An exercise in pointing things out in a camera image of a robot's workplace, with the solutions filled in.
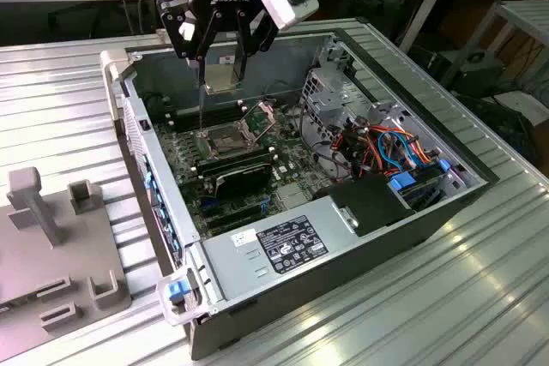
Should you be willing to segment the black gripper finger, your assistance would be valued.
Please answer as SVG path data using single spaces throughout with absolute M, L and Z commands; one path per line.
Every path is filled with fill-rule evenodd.
M 194 62 L 196 78 L 205 83 L 206 54 L 219 30 L 220 11 L 212 0 L 158 0 L 164 29 L 180 59 Z
M 275 40 L 279 29 L 266 9 L 255 15 L 248 10 L 237 11 L 238 47 L 235 52 L 233 79 L 242 81 L 245 77 L 247 60 L 258 51 L 267 51 Z

